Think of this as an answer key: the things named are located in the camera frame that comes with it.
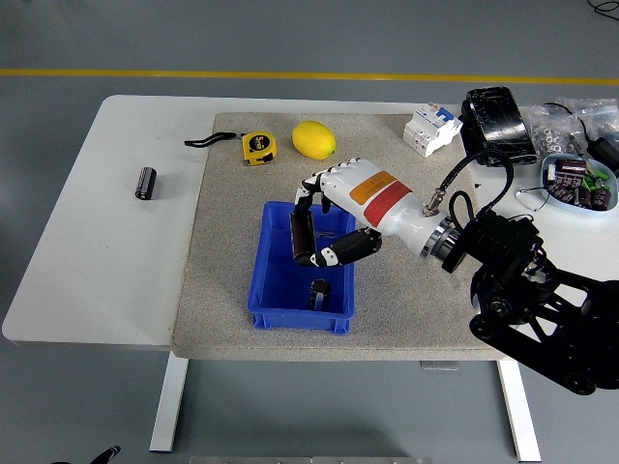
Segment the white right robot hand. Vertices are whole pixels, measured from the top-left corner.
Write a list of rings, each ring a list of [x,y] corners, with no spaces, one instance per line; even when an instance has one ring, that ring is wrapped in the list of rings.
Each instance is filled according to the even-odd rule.
[[[335,205],[363,227],[317,249],[310,211],[315,193],[323,211]],[[319,171],[299,186],[290,216],[293,257],[301,266],[339,267],[381,248],[384,236],[396,236],[421,257],[447,257],[457,233],[448,216],[431,211],[400,180],[368,159],[351,159]]]

